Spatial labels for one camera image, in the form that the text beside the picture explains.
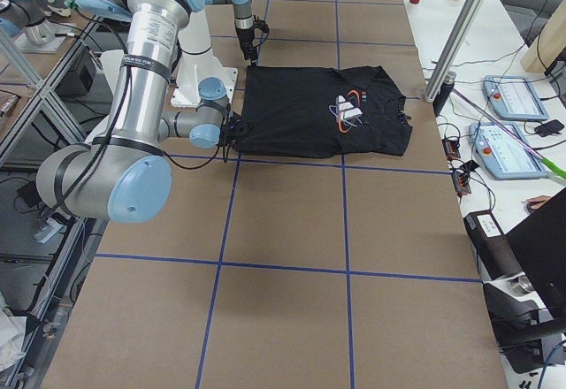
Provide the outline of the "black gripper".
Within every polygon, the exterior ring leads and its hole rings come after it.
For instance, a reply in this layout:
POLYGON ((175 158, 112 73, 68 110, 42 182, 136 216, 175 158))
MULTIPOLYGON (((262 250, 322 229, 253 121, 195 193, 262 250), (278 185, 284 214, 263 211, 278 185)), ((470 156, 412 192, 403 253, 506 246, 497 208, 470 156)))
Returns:
POLYGON ((256 33, 254 30, 239 30, 238 40, 244 59, 255 65, 258 60, 258 49, 263 44, 263 40, 255 43, 256 33))
POLYGON ((248 133, 248 123, 239 114, 233 114, 220 127, 219 147, 232 146, 248 133))

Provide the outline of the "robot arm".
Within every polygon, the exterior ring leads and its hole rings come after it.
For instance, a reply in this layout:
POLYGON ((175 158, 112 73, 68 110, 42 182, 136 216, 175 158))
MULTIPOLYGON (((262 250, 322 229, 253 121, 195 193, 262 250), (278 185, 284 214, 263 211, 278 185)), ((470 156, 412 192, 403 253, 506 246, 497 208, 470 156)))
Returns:
POLYGON ((270 28, 265 20, 253 13, 253 0, 205 0, 205 3, 230 4, 233 7, 234 27, 241 52, 251 66, 257 65, 259 47, 269 37, 270 28))
POLYGON ((223 82, 200 84, 194 112, 164 113, 179 32, 213 0, 75 0, 83 10, 128 21, 130 29, 105 129, 89 143, 49 156, 36 178, 49 212, 119 223, 152 219, 166 204, 172 169, 160 143, 185 137, 214 147, 228 112, 223 82))

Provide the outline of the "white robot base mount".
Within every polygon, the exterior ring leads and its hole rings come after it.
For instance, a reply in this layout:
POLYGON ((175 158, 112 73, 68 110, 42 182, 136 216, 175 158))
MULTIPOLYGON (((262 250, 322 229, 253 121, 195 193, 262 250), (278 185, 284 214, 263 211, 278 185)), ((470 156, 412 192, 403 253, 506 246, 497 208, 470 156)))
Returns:
POLYGON ((216 77, 222 80, 229 100, 233 99, 238 70, 221 64, 215 56, 206 11, 192 12, 188 25, 179 31, 181 58, 172 94, 172 107, 195 108, 200 102, 198 85, 216 77))

